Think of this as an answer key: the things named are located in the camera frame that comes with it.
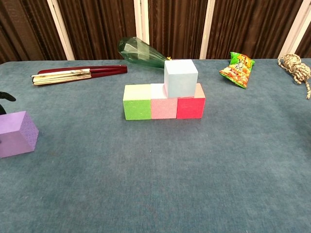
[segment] purple cube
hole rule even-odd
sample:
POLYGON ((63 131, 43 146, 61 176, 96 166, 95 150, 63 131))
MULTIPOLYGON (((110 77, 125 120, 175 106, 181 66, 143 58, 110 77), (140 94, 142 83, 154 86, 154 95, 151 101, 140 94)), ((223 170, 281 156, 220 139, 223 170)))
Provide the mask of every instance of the purple cube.
POLYGON ((27 112, 0 115, 0 158, 34 151, 38 134, 27 112))

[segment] green glass bottle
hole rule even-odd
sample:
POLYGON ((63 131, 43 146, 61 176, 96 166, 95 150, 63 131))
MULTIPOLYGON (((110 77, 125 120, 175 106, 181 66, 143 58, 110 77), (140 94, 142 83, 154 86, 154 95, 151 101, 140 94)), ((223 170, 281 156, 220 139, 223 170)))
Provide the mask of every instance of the green glass bottle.
POLYGON ((137 37, 125 37, 118 44, 121 56, 129 62, 164 68, 165 56, 137 37))

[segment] chip bag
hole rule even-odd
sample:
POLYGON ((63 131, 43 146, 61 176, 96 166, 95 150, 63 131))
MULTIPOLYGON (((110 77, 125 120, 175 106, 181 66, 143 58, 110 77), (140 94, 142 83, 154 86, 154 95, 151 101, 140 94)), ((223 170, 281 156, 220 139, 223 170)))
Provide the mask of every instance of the chip bag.
POLYGON ((255 61, 251 60, 248 56, 237 52, 231 52, 230 54, 230 65, 220 70, 219 73, 234 82, 236 85, 246 89, 255 61))

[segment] stacked blocks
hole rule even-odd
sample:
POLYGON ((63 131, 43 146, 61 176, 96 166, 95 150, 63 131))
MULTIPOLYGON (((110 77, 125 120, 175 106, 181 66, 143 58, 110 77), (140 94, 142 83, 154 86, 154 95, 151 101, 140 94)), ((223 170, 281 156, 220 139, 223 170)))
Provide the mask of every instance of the stacked blocks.
POLYGON ((126 120, 202 118, 205 95, 192 60, 165 61, 164 83, 126 85, 126 120))
POLYGON ((35 150, 39 131, 27 112, 0 116, 0 157, 35 150))

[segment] table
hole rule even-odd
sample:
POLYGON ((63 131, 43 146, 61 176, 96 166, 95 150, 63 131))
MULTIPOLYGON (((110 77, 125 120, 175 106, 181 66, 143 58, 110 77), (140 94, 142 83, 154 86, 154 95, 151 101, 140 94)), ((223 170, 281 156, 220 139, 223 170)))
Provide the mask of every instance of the table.
MULTIPOLYGON (((311 59, 303 59, 311 65, 311 59)), ((246 90, 194 60, 202 119, 125 121, 126 84, 163 70, 111 61, 0 66, 0 90, 39 128, 36 150, 0 159, 0 232, 308 232, 311 100, 276 59, 258 59, 246 90), (128 73, 32 86, 41 69, 128 65, 128 73)))

